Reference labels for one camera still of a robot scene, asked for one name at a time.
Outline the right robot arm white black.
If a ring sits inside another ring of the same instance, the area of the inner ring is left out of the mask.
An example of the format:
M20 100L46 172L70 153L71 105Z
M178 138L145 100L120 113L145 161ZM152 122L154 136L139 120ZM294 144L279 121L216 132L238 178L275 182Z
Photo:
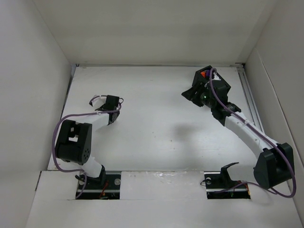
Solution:
M257 158L254 178L264 189L292 180L295 184L293 148L278 143L257 129L241 109L228 101L230 86L222 80L198 80L181 95L195 105L207 106L224 127L237 135Z

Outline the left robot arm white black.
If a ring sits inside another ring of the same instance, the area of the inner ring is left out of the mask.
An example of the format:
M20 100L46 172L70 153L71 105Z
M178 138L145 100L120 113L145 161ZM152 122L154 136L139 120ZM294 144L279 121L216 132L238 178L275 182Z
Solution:
M90 113L68 114L60 119L52 138L52 156L56 168L62 172L82 172L78 180L101 188L106 182L105 167L93 157L92 135L113 124L124 99L115 95L95 95L89 101Z

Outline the black two-compartment organizer box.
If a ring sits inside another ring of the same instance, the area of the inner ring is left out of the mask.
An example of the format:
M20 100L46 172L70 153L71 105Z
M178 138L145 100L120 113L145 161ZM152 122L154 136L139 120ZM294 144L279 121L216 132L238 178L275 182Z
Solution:
M215 107L218 104L218 100L215 98L211 86L209 84L209 77L203 77L200 73L211 70L212 66L207 66L195 72L195 76L192 82L194 88L194 96L192 102L197 106L208 106L209 108ZM212 71L212 87L216 93L218 99L223 103L228 103L228 92L231 86L222 78L217 70Z

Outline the aluminium rail right side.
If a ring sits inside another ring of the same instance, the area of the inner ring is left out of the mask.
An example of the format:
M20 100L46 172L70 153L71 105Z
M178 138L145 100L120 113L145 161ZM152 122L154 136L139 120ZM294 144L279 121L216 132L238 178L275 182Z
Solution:
M236 64L236 68L237 68L237 73L239 75L239 79L240 82L242 84L243 87L243 92L245 94L245 98L247 101L247 106L250 112L250 116L251 116L251 120L254 123L254 125L262 132L265 133L258 110L257 110L257 106L256 103L254 101L254 97L253 94L251 92L251 88L249 86L249 82L247 79L247 75L245 72L245 68L243 64Z

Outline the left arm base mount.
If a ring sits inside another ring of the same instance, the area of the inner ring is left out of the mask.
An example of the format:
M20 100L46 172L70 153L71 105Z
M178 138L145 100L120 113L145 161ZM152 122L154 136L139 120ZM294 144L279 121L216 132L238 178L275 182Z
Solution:
M78 186L76 190L77 200L119 200L121 186L120 171L106 171L102 169L99 177L87 177L84 186L84 174L76 175Z

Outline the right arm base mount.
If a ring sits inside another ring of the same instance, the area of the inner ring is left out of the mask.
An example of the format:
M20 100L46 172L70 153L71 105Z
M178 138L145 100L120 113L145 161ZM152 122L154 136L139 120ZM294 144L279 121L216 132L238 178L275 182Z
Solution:
M233 162L221 167L220 171L205 171L200 185L206 188L207 199L251 199L247 184L232 180L228 168L238 164Z

